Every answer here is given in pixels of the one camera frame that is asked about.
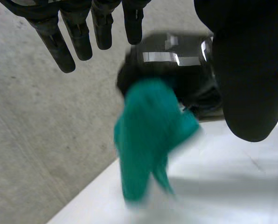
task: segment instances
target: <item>white surface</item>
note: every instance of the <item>white surface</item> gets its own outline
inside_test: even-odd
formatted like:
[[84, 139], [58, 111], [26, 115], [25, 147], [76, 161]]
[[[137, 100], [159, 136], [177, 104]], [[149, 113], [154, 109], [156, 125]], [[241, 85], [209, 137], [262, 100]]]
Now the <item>white surface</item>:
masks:
[[174, 157], [169, 179], [176, 199], [152, 184], [145, 209], [126, 207], [115, 161], [48, 224], [278, 224], [278, 125], [250, 143], [224, 121]]

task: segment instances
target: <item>teal rag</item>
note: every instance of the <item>teal rag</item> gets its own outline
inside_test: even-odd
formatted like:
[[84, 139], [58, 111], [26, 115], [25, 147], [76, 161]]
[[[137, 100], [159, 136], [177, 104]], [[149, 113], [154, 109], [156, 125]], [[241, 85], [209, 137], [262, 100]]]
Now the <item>teal rag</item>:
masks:
[[114, 128], [125, 200], [141, 201], [150, 175], [172, 194], [166, 173], [168, 153], [198, 128], [191, 112], [180, 111], [172, 88], [163, 80], [136, 83], [126, 95], [124, 111]]

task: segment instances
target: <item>concrete floor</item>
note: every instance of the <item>concrete floor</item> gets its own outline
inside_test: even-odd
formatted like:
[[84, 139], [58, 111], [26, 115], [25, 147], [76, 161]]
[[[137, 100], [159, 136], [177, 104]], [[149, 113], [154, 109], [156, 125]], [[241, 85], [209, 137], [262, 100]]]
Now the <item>concrete floor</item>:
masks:
[[[206, 32], [193, 0], [153, 0], [143, 31]], [[0, 4], [0, 224], [44, 224], [115, 158], [112, 130], [122, 109], [117, 71], [130, 47], [122, 7], [113, 13], [113, 47], [62, 73], [35, 30]]]

